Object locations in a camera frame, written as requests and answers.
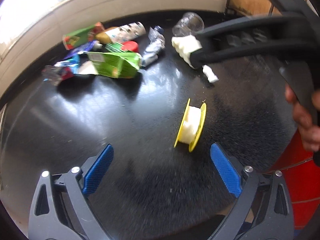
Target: red cap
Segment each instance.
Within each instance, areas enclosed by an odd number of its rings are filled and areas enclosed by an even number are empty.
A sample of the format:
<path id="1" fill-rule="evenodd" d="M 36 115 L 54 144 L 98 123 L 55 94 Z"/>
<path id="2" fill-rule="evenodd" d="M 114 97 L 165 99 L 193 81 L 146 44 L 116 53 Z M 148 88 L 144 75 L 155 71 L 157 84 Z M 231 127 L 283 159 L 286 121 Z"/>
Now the red cap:
<path id="1" fill-rule="evenodd" d="M 137 53 L 139 52 L 138 43 L 136 43 L 135 41 L 125 41 L 122 44 L 121 49 L 124 51 L 130 50 L 132 52 L 137 52 Z"/>

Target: finger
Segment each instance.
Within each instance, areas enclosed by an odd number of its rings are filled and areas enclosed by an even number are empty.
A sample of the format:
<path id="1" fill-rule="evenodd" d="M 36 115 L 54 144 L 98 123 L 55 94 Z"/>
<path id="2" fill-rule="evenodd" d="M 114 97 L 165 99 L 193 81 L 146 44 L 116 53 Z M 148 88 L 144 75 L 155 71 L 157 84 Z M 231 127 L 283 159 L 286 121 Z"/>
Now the finger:
<path id="1" fill-rule="evenodd" d="M 293 92 L 292 88 L 286 83 L 285 84 L 285 99 L 288 103 L 293 104 L 297 101 L 297 97 Z"/>
<path id="2" fill-rule="evenodd" d="M 320 90 L 317 90 L 312 95 L 312 103 L 315 106 L 315 108 L 320 111 Z"/>
<path id="3" fill-rule="evenodd" d="M 305 129 L 301 126 L 298 127 L 303 141 L 308 143 L 320 143 L 320 127 L 316 125 L 308 129 Z"/>
<path id="4" fill-rule="evenodd" d="M 312 126 L 311 114 L 298 102 L 293 105 L 292 117 L 303 128 L 310 128 Z"/>
<path id="5" fill-rule="evenodd" d="M 302 142 L 303 147 L 306 151 L 310 151 L 310 152 L 317 152 L 320 148 L 320 143 L 318 144 L 311 144 L 311 143 L 307 143 L 307 142 Z"/>

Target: blue textured pad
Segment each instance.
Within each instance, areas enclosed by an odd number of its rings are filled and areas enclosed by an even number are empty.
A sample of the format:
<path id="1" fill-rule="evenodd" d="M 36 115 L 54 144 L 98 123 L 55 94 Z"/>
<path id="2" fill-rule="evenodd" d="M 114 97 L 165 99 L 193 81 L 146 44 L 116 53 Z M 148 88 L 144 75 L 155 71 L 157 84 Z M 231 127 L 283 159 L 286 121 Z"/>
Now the blue textured pad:
<path id="1" fill-rule="evenodd" d="M 239 197 L 242 191 L 241 178 L 216 143 L 212 144 L 210 155 L 228 191 Z"/>
<path id="2" fill-rule="evenodd" d="M 82 189 L 82 193 L 84 195 L 89 195 L 96 192 L 112 160 L 113 147 L 111 144 L 109 144 L 96 159 L 94 164 L 88 170 L 87 174 L 84 176 L 84 186 Z"/>

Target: transparent plastic cup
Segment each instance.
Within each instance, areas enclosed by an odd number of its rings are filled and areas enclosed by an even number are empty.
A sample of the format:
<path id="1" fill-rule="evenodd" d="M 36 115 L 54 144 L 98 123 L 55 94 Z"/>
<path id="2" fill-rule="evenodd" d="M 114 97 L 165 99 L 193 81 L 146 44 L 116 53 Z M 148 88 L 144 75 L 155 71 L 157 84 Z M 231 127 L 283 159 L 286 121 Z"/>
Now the transparent plastic cup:
<path id="1" fill-rule="evenodd" d="M 204 23 L 201 17 L 194 12 L 187 12 L 172 28 L 172 33 L 176 37 L 184 37 L 203 29 Z"/>

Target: glossy black surface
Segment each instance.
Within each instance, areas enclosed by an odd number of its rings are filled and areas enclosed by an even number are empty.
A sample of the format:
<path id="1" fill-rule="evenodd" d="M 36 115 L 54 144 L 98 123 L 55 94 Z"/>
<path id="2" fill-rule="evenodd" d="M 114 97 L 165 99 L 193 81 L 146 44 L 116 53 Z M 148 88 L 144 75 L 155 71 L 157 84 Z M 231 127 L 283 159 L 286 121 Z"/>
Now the glossy black surface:
<path id="1" fill-rule="evenodd" d="M 225 17 L 198 13 L 206 26 Z M 18 223 L 28 223 L 43 170 L 67 172 L 107 143 L 114 147 L 114 160 L 89 200 L 115 239 L 172 234 L 228 206 L 234 197 L 209 155 L 215 141 L 258 170 L 267 170 L 277 160 L 295 131 L 277 71 L 280 63 L 255 56 L 214 64 L 220 80 L 211 85 L 171 46 L 171 28 L 182 14 L 144 14 L 107 24 L 140 21 L 147 30 L 155 25 L 165 29 L 165 52 L 135 79 L 79 76 L 57 89 L 37 71 L 17 86 L 4 123 L 0 196 Z M 137 42 L 142 52 L 148 37 Z M 62 46 L 54 52 L 59 57 L 66 53 Z M 173 148 L 188 98 L 191 106 L 207 104 L 204 129 L 191 153 L 185 144 Z"/>

